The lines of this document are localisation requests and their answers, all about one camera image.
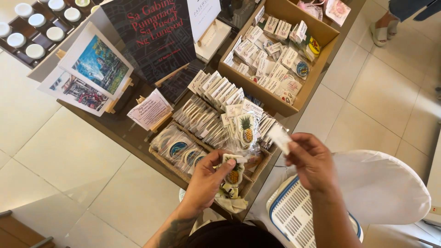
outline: hand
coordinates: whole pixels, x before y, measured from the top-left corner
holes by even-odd
[[[213,169],[222,161],[225,152],[214,150],[198,162],[181,204],[195,211],[211,206],[222,180],[236,165],[236,161],[230,159],[217,170]]]
[[[295,133],[288,143],[286,166],[294,164],[303,187],[326,192],[338,187],[337,172],[329,149],[314,135]]]

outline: fingernail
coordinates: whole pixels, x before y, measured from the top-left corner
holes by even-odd
[[[230,166],[233,166],[236,164],[236,160],[234,159],[228,159],[227,164],[229,164]]]
[[[299,146],[299,144],[298,144],[297,142],[295,142],[295,141],[291,141],[291,142],[289,142],[288,145],[289,145],[291,148],[297,148],[297,147]]]

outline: white fabric cover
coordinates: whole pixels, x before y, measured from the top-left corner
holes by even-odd
[[[348,211],[360,224],[405,225],[422,219],[430,195],[418,175],[400,160],[378,151],[354,150],[333,155]],[[280,156],[247,218],[258,218],[286,247],[292,244],[272,224],[266,202],[279,186],[296,174]]]

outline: person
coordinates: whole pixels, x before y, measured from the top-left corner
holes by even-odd
[[[396,27],[417,11],[427,6],[413,20],[424,21],[441,11],[441,1],[438,0],[390,0],[389,11],[377,22],[370,25],[372,39],[377,46],[384,46],[397,34]]]
[[[286,165],[295,165],[301,184],[310,191],[318,248],[360,248],[339,189],[331,153],[315,136],[291,135]],[[153,247],[284,247],[268,231],[229,221],[209,223],[189,236],[199,214],[211,206],[219,184],[235,165],[233,159],[216,171],[224,150],[214,150],[195,168],[184,199],[143,248]]]

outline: glass table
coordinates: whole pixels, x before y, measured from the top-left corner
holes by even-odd
[[[319,78],[317,79],[311,94],[306,101],[306,104],[303,108],[295,115],[290,117],[282,117],[280,114],[273,109],[268,109],[265,106],[263,107],[265,111],[268,111],[271,115],[275,116],[275,118],[283,124],[290,131],[294,130],[300,117],[302,116],[306,106],[311,100],[314,92],[316,91],[318,85],[320,84],[323,76],[325,75],[329,65],[332,63],[337,51],[340,49],[344,39],[348,35],[352,24],[354,23],[356,17],[358,16],[361,8],[363,7],[365,0],[355,0],[355,1],[343,1],[350,8],[351,12],[349,16],[346,18],[346,21],[342,27],[339,27],[335,23],[333,23],[326,16],[323,18],[323,22],[330,25],[332,28],[336,29],[340,32],[337,43],[334,46],[334,49],[329,56],[325,67],[323,68]],[[206,72],[213,73],[219,63],[220,58],[225,54],[226,49],[230,46],[235,38],[235,34],[231,34],[230,37],[226,40],[226,42],[221,46],[219,51],[214,55],[210,63],[208,63],[206,67]],[[95,127],[97,130],[101,131],[103,134],[108,136],[110,139],[118,143],[120,146],[131,152],[133,155],[144,161],[147,165],[151,166],[157,172],[162,174],[164,177],[168,178],[170,181],[178,185],[179,187],[186,189],[188,184],[182,180],[179,176],[177,176],[173,171],[169,170],[165,165],[163,165],[159,160],[157,160],[150,152],[149,152],[149,142],[155,136],[155,134],[151,131],[147,131],[143,129],[141,126],[137,125],[126,115],[133,107],[137,105],[136,99],[139,96],[148,96],[154,89],[147,84],[145,84],[139,77],[132,75],[133,86],[128,87],[128,89],[124,92],[121,99],[118,101],[116,106],[114,107],[115,114],[104,113],[101,117],[97,117],[95,115],[89,114],[79,108],[73,107],[72,105],[65,103],[61,100],[58,102],[72,111],[74,114],[85,120],[87,123]],[[173,106],[175,110],[180,109],[187,100],[193,95],[191,91],[187,91],[186,94],[180,99],[180,101]],[[172,121],[169,118],[166,122],[159,127],[158,130],[162,130],[164,127],[168,125]],[[242,222],[245,219],[249,209],[253,205],[254,200],[259,194],[263,184],[265,183],[266,178],[271,172],[274,164],[280,156],[280,149],[277,149],[275,154],[271,157],[267,166],[264,168],[259,178],[251,188],[250,192],[245,197],[245,200],[248,201],[248,208],[238,214],[229,214],[224,209],[222,209],[219,205],[214,203],[211,208],[222,215],[227,220],[232,222]]]

